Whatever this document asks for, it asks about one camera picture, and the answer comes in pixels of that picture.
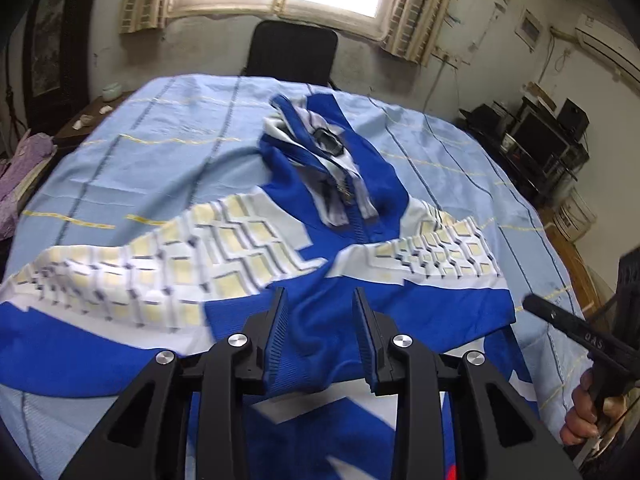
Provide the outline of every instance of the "black speaker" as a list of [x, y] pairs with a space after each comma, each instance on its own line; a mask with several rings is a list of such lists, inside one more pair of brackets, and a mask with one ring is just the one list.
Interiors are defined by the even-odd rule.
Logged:
[[558, 114], [558, 122], [576, 141], [582, 138], [589, 126], [587, 114], [569, 99], [564, 102]]

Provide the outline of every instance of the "purple cloth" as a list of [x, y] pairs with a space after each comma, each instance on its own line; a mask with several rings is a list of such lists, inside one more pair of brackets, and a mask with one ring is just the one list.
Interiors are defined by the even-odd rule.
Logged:
[[52, 151], [51, 137], [45, 134], [23, 137], [18, 143], [14, 158], [0, 177], [0, 240], [13, 236], [18, 222], [17, 203], [12, 191]]

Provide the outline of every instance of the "window frame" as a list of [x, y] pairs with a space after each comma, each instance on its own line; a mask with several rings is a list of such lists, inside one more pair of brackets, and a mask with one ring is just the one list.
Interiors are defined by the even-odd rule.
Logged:
[[388, 33], [388, 24], [396, 0], [380, 0], [375, 17], [306, 0], [169, 0], [168, 18], [203, 14], [253, 14], [312, 23], [344, 30], [371, 40], [381, 41]]

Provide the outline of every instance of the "picture frame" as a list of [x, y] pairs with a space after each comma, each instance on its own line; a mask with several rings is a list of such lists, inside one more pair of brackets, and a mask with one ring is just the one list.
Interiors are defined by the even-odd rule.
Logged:
[[55, 135], [89, 103], [88, 45], [94, 0], [35, 0], [22, 40], [27, 124]]

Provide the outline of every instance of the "air conditioner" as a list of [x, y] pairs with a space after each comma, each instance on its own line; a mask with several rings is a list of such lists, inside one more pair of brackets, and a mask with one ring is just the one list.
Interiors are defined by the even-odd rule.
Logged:
[[640, 50], [631, 41], [597, 19], [582, 14], [575, 26], [580, 46], [620, 72], [640, 88]]

